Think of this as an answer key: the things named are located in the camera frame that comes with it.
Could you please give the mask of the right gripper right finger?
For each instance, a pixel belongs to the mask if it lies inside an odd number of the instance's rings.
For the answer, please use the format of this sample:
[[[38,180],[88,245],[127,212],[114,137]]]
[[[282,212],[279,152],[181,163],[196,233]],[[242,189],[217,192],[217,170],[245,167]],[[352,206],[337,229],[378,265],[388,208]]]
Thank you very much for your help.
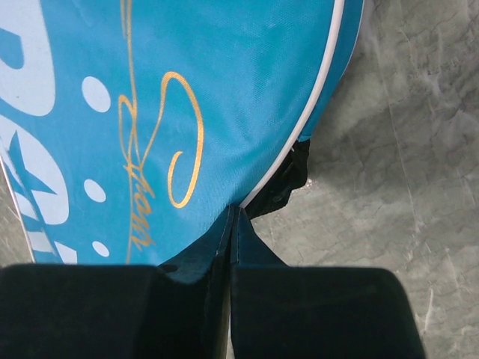
[[[245,211],[231,234],[236,358],[424,358],[406,291],[389,270],[288,266]]]

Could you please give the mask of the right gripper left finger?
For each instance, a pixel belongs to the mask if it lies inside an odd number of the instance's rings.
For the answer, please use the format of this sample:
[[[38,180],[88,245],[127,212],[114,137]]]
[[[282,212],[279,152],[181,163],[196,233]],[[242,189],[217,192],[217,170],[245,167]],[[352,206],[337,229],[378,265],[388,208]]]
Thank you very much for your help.
[[[3,358],[224,358],[234,208],[158,266],[1,270]]]

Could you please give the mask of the blue racket cover bag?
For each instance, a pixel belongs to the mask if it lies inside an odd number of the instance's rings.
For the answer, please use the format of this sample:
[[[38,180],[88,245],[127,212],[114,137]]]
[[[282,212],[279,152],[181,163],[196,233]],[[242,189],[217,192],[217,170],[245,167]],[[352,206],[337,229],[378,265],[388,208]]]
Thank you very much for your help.
[[[311,133],[362,1],[3,1],[1,160],[36,263],[159,265]]]

